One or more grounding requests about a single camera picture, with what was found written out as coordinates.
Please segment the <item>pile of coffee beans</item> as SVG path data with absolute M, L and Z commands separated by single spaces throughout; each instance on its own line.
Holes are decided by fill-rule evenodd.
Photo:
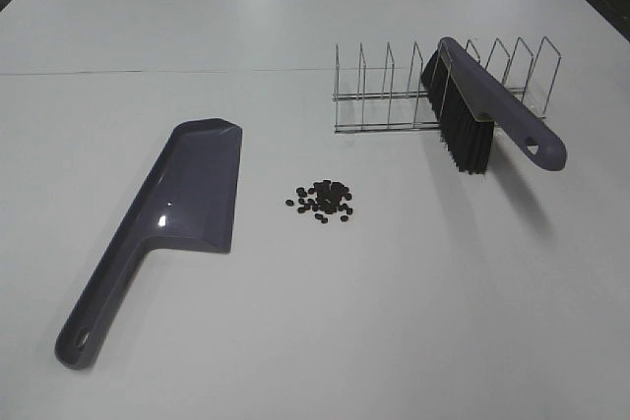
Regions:
M 323 179 L 310 186 L 297 187 L 292 198 L 283 203 L 295 208 L 298 214 L 310 213 L 321 224 L 327 224 L 335 217 L 340 222 L 348 222 L 353 216 L 351 206 L 353 194 L 350 187 L 340 181 Z

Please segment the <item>purple plastic dustpan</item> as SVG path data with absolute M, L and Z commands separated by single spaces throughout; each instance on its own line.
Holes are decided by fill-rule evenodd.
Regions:
M 173 129 L 57 336 L 61 364 L 94 363 L 149 252 L 230 252 L 242 136 L 219 118 Z

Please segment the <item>purple hand brush black bristles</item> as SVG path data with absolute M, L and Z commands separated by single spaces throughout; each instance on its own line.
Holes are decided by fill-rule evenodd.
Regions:
M 486 171 L 495 127 L 538 167 L 547 171 L 565 167 L 567 150 L 562 140 L 456 39 L 445 36 L 439 40 L 420 80 L 441 140 L 459 171 Z

